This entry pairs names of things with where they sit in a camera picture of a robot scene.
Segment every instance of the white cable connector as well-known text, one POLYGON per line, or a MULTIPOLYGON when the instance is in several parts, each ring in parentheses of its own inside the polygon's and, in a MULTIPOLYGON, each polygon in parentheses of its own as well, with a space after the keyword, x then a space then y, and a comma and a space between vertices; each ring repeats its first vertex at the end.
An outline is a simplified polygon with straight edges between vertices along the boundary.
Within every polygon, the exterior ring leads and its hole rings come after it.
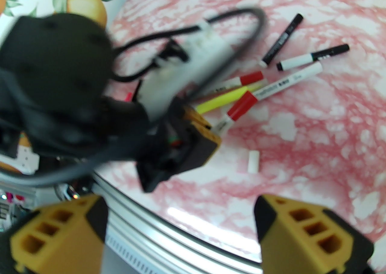
MULTIPOLYGON (((173 98, 186 86, 200 84, 218 68, 219 60, 233 54, 230 45, 205 23, 199 24, 202 31, 189 35, 181 45, 189 56, 187 62, 169 59, 143 80, 137 101, 145 108, 150 121, 164 114, 173 98)), ((232 72, 226 71, 219 80, 232 72)))
POLYGON ((30 147, 19 145, 16 159, 0 154, 0 161, 14 167, 24 175, 33 175, 39 169, 39 155, 32 152, 30 147))

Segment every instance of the pink marbled plate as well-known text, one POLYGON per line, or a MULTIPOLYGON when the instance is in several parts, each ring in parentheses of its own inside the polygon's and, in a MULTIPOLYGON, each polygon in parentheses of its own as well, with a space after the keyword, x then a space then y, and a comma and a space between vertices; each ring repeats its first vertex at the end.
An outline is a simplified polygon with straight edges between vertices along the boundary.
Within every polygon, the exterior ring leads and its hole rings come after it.
MULTIPOLYGON (((154 193, 141 193, 130 163, 110 164, 103 177, 183 230, 257 261, 257 195, 324 204, 375 241, 372 264, 386 269, 386 0, 128 0, 112 31, 122 44, 245 5, 262 6, 270 27, 242 60, 243 73, 256 69, 298 12, 305 20, 277 60, 341 43, 351 51, 324 60, 318 77, 259 103, 230 130, 207 166, 174 177, 154 193), (261 151, 258 175, 246 173, 248 150, 261 151)), ((215 27, 232 41, 250 23, 240 17, 215 27)), ((127 52, 121 73, 145 65, 157 46, 127 52)), ((283 76, 272 66, 264 72, 271 81, 283 76)), ((109 91, 124 99, 130 88, 115 84, 109 91)))

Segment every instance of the black marker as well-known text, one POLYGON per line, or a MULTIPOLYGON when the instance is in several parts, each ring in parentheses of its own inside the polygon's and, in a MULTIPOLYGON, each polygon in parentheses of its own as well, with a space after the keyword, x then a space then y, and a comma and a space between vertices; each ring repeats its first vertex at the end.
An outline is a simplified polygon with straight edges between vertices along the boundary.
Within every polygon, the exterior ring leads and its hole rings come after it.
POLYGON ((280 35, 280 37, 276 40, 272 48, 269 49, 269 51, 266 53, 266 55, 263 57, 263 59, 260 61, 259 65, 263 68, 267 68, 270 62, 272 62, 273 58, 276 56, 277 53, 281 50, 281 48, 284 46, 284 44, 287 42, 288 38, 291 36, 291 34, 295 31, 295 28, 298 27, 298 25, 303 21, 303 16, 298 13, 291 23, 288 25, 286 30, 280 35))
POLYGON ((280 63, 277 63, 277 70, 285 71, 295 67, 303 66, 309 63, 316 62, 317 60, 326 59, 331 56, 339 55, 350 50, 349 45, 338 45, 329 49, 323 49, 322 51, 317 51, 314 53, 304 54, 300 56, 293 57, 291 59, 282 60, 280 63))

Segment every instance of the yellow highlighter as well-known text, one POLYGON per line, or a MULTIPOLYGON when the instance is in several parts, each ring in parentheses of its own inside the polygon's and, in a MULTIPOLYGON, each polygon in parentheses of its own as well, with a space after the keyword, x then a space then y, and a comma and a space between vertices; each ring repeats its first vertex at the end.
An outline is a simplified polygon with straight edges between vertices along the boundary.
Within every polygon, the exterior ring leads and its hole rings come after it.
POLYGON ((222 107, 222 106, 225 106, 226 104, 239 100, 242 97, 242 95, 245 94, 246 91, 254 92, 257 89, 260 89, 266 85, 268 85, 268 81, 266 79, 262 79, 261 81, 243 86, 241 88, 235 89, 226 94, 220 95, 216 98, 213 98, 211 100, 208 100, 204 103, 199 104, 196 107, 196 111, 199 114, 207 113, 209 111, 217 109, 218 107, 222 107))

